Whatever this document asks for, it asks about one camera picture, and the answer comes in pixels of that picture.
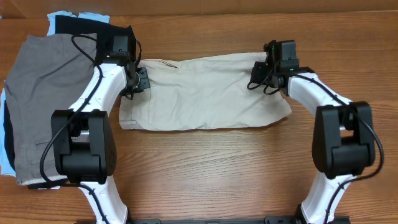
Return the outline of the beige shorts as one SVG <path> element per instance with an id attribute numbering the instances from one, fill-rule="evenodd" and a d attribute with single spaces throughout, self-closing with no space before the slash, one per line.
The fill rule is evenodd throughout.
<path id="1" fill-rule="evenodd" d="M 240 53 L 173 61 L 145 59 L 150 88 L 122 98 L 119 123 L 123 129 L 185 131 L 261 127 L 292 112 L 276 93 L 248 90 L 255 62 L 265 53 Z"/>

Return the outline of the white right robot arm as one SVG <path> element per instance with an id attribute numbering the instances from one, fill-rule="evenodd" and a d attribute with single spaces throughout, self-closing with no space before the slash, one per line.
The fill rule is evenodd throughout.
<path id="1" fill-rule="evenodd" d="M 315 118 L 312 159 L 317 174 L 306 199 L 291 216 L 267 216 L 265 223 L 350 223 L 335 210 L 346 188 L 373 177 L 362 175 L 374 164 L 381 142 L 373 130 L 370 105 L 353 102 L 324 84 L 309 67 L 300 67 L 294 40 L 264 44 L 265 61 L 252 68 L 249 90 L 264 86 L 298 101 Z"/>

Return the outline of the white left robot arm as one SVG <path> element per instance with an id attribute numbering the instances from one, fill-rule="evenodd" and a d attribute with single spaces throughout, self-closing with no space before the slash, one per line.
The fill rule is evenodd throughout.
<path id="1" fill-rule="evenodd" d="M 40 174 L 49 187 L 59 186 L 44 171 L 44 160 L 53 150 L 55 167 L 67 177 L 64 186 L 80 189 L 97 223 L 132 223 L 114 181 L 117 151 L 109 114 L 119 96 L 131 100 L 150 88 L 147 70 L 138 66 L 140 43 L 116 35 L 104 59 L 94 62 L 94 74 L 81 96 L 67 110 L 51 117 L 52 139 L 40 158 Z"/>

